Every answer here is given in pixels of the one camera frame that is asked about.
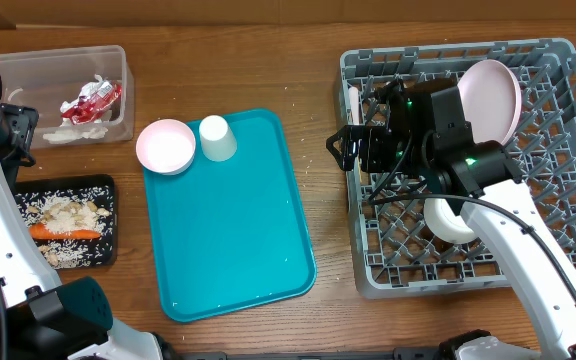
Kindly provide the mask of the white plastic fork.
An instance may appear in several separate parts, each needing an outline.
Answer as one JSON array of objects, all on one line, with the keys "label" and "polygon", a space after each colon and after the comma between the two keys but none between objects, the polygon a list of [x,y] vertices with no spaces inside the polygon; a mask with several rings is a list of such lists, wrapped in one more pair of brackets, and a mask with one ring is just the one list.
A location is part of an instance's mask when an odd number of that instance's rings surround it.
[{"label": "white plastic fork", "polygon": [[349,92],[352,124],[360,125],[362,105],[360,101],[359,90],[356,87],[350,87],[348,92]]}]

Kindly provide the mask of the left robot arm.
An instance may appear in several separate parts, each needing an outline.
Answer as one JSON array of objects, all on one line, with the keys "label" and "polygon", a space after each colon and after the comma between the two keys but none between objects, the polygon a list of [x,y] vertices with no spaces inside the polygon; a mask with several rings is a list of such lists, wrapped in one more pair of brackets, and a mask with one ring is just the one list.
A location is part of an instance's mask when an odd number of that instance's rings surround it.
[{"label": "left robot arm", "polygon": [[96,280],[64,284],[42,256],[14,200],[31,167],[38,112],[4,104],[0,75],[0,359],[177,358],[161,336],[116,319]]}]

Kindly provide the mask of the red snack wrapper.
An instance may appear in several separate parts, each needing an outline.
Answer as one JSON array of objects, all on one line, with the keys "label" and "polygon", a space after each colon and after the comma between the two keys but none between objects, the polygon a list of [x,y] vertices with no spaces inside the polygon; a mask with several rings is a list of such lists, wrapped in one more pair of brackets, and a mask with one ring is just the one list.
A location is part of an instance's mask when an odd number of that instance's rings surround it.
[{"label": "red snack wrapper", "polygon": [[60,106],[62,120],[71,125],[82,125],[100,120],[121,98],[123,88],[108,80],[89,82],[78,97]]}]

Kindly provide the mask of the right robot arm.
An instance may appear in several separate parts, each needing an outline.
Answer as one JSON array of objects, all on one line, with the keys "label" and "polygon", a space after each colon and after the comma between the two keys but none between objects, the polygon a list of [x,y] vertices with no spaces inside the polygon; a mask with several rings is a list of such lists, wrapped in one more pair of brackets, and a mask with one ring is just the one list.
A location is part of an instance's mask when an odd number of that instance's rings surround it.
[{"label": "right robot arm", "polygon": [[346,125],[326,141],[340,169],[422,177],[422,199],[445,199],[493,254],[537,333],[544,359],[576,359],[576,269],[544,223],[521,171],[466,125]]}]

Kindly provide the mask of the pink bowl with nuts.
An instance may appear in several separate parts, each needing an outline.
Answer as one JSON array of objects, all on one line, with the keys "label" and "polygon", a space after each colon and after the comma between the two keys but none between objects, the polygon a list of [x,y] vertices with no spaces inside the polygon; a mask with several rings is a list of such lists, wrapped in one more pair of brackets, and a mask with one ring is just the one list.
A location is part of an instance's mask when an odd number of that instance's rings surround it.
[{"label": "pink bowl with nuts", "polygon": [[185,123],[162,119],[143,129],[135,149],[138,161],[145,169],[162,175],[177,175],[192,164],[196,138]]}]

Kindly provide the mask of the white bowl with rice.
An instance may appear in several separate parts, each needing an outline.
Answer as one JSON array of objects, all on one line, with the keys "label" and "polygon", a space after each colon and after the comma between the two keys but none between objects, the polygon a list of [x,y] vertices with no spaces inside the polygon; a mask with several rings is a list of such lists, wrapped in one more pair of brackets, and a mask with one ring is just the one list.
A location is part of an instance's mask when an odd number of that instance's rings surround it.
[{"label": "white bowl with rice", "polygon": [[423,216],[430,231],[442,241],[461,245],[474,241],[477,236],[461,216],[455,215],[444,199],[424,201]]}]

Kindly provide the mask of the orange carrot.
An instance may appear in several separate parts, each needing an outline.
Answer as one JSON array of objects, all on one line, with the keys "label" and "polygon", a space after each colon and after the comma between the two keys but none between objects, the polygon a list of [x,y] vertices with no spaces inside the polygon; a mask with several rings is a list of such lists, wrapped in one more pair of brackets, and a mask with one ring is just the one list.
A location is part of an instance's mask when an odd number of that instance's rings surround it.
[{"label": "orange carrot", "polygon": [[28,230],[35,240],[91,240],[101,237],[101,234],[94,230],[52,232],[44,224],[31,225]]}]

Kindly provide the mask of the white paper cup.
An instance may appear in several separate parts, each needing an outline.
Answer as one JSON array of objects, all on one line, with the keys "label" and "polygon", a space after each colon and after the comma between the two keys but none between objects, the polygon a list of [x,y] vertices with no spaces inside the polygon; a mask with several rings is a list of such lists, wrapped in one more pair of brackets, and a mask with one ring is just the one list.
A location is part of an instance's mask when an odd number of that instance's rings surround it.
[{"label": "white paper cup", "polygon": [[237,141],[228,122],[219,115],[205,117],[199,125],[201,147],[211,161],[223,162],[237,151]]}]

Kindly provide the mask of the white napkin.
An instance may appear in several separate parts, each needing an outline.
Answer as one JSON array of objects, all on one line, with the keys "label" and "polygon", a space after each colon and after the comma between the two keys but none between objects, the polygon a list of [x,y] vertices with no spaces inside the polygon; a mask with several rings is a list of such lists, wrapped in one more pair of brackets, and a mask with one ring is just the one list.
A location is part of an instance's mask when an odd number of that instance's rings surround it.
[{"label": "white napkin", "polygon": [[[108,80],[104,79],[102,76],[96,74],[94,76],[95,80],[93,82]],[[106,123],[110,122],[114,117],[114,108],[116,105],[121,103],[121,98],[112,106],[112,108],[107,111],[100,120],[92,123],[82,124],[82,125],[71,125],[65,123],[62,120],[62,124],[52,132],[48,132],[42,135],[42,138],[52,145],[68,144],[77,140],[98,140],[102,139],[108,127]]]}]

